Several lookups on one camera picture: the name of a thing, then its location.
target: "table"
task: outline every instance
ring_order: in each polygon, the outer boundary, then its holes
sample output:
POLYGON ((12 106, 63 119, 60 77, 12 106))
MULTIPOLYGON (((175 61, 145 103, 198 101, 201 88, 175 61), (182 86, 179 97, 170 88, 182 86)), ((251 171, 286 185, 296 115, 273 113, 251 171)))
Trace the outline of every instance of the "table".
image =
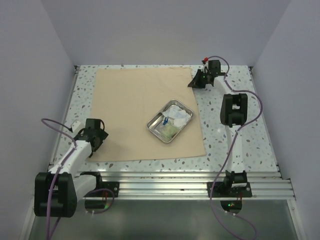
MULTIPOLYGON (((97 69, 135 69, 135 68, 165 68, 190 67, 193 75, 199 65, 81 65, 71 97, 65 123, 71 125, 75 120, 85 123, 90 116, 93 92, 95 88, 97 69)), ((254 91, 254 85, 248 66, 232 65, 228 74, 228 81, 234 89, 254 91)), ((223 95, 211 85, 205 89, 194 89, 201 119, 203 141, 206 156, 164 159, 164 160, 138 160, 117 162, 91 162, 86 161, 80 171, 112 171, 112 172, 218 172, 225 161, 227 154, 227 138, 225 127, 220 122, 220 109, 223 95)), ((253 119, 259 112, 259 106, 254 96, 248 96, 248 120, 253 119)), ((273 153, 269 135, 264 120, 244 128, 243 132, 244 165, 247 172, 277 173, 278 167, 273 153)), ((69 149, 71 142, 61 137, 54 162, 60 160, 69 149)))

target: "gray floor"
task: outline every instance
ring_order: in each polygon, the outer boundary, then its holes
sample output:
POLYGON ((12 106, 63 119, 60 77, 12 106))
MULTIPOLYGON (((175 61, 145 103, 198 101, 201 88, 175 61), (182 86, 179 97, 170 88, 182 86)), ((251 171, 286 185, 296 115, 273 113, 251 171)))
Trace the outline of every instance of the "gray floor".
MULTIPOLYGON (((251 226, 218 212, 242 238, 252 239, 251 226)), ((296 240, 285 200, 249 200, 240 215, 254 223, 258 240, 296 240)), ((36 217, 30 240, 43 240, 46 218, 36 217)), ((209 201, 119 200, 106 213, 86 214, 83 202, 72 218, 60 221, 53 240, 232 240, 213 215, 209 201)))

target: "blue clip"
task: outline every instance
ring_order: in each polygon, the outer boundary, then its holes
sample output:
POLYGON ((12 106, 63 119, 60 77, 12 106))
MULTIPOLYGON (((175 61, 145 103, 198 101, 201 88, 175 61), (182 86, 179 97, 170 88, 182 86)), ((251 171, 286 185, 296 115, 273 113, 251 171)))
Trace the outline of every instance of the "blue clip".
POLYGON ((168 121, 169 121, 169 117, 165 117, 164 121, 163 121, 163 125, 166 125, 168 123, 168 121))

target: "beige cloth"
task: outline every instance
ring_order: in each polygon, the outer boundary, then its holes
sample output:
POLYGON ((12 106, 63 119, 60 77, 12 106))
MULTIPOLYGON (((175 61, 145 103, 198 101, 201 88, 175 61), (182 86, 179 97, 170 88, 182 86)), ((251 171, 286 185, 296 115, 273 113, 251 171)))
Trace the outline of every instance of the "beige cloth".
POLYGON ((187 67, 98 69, 91 117, 102 119, 109 134, 90 161, 174 159, 206 154, 199 110, 187 67), (171 99, 195 112, 169 144, 147 128, 147 122, 171 99))

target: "speckled white surface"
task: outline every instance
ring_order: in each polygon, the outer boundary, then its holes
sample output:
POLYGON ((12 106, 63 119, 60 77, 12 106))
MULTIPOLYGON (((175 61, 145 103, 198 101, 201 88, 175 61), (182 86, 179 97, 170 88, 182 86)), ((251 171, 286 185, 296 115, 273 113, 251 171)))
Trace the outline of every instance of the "speckled white surface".
MULTIPOLYGON (((90 116, 97 69, 130 69, 130 68, 163 68, 180 67, 179 65, 82 65, 77 77, 71 98, 66 124, 75 120, 85 123, 90 116)), ((199 65, 191 67, 193 74, 199 65)), ((228 81, 237 90, 254 91, 250 72, 247 66, 231 66, 228 81)), ((220 122, 220 109, 223 96, 211 85, 206 89, 194 89, 198 103, 203 141, 207 156, 164 160, 138 160, 118 162, 86 161, 80 171, 113 171, 113 172, 218 172, 227 155, 225 127, 220 122)), ((257 100, 248 96, 248 120, 259 112, 257 100)), ((242 148, 247 172, 277 172, 276 159, 270 146, 267 130, 262 118, 242 130, 242 148)), ((61 159, 69 149, 71 142, 61 137, 54 161, 61 159)))

